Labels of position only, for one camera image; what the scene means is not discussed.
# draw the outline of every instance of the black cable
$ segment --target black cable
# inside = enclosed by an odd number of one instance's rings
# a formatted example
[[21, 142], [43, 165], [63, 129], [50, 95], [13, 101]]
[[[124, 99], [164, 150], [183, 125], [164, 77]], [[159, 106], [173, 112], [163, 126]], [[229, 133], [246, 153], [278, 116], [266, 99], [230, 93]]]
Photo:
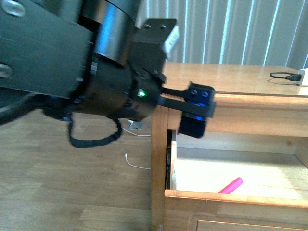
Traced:
[[79, 140], [72, 137], [74, 121], [71, 118], [71, 121], [68, 124], [68, 136], [71, 145], [75, 148], [93, 148], [105, 146], [116, 141], [122, 135], [122, 126], [119, 119], [114, 119], [113, 121], [116, 123], [117, 126], [117, 131], [114, 134], [100, 140]]
[[289, 81], [300, 81], [302, 78], [301, 74], [294, 74], [294, 73], [290, 73], [290, 72], [272, 72], [270, 73], [270, 75], [272, 78], [283, 78], [283, 79], [287, 79]]
[[12, 122], [29, 112], [42, 107], [44, 104], [44, 95], [30, 93], [22, 100], [0, 109], [0, 125]]

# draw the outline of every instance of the power adapter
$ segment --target power adapter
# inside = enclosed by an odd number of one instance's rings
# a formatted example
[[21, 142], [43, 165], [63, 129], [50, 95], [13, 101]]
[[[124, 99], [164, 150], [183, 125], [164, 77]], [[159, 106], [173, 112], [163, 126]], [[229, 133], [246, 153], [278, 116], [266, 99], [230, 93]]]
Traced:
[[308, 68], [300, 69], [298, 73], [302, 75], [302, 77], [299, 81], [296, 81], [296, 84], [299, 86], [308, 86]]

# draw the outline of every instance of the pink marker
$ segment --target pink marker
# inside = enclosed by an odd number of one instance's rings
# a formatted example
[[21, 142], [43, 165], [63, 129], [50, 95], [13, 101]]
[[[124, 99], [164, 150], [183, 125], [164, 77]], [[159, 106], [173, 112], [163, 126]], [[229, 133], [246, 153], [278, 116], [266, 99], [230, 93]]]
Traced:
[[243, 179], [238, 177], [230, 184], [228, 184], [225, 188], [220, 190], [218, 193], [230, 194], [234, 190], [236, 190], [243, 183]]

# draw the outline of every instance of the green led light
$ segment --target green led light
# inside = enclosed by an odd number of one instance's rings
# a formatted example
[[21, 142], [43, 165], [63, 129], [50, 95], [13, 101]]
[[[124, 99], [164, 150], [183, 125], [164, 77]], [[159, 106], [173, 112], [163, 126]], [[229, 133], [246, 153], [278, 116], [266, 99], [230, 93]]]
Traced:
[[141, 97], [146, 96], [146, 94], [145, 94], [145, 92], [144, 92], [144, 91], [139, 92], [139, 95], [140, 95]]
[[147, 96], [147, 94], [143, 89], [139, 88], [138, 96], [139, 97], [145, 97], [145, 96]]

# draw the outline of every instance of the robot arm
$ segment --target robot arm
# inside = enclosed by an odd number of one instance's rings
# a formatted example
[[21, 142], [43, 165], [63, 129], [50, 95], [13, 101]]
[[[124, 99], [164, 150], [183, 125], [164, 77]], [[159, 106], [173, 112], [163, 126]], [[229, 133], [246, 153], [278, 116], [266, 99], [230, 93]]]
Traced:
[[[139, 0], [85, 0], [78, 24], [30, 0], [0, 1], [0, 90], [32, 92], [1, 109], [0, 124], [41, 108], [70, 122], [73, 146], [103, 146], [121, 135], [119, 118], [140, 121], [161, 105], [183, 112], [180, 133], [203, 136], [215, 90], [163, 87], [164, 63], [179, 37], [175, 19], [148, 19], [136, 28]], [[79, 145], [71, 137], [73, 112], [106, 116], [118, 132]]]

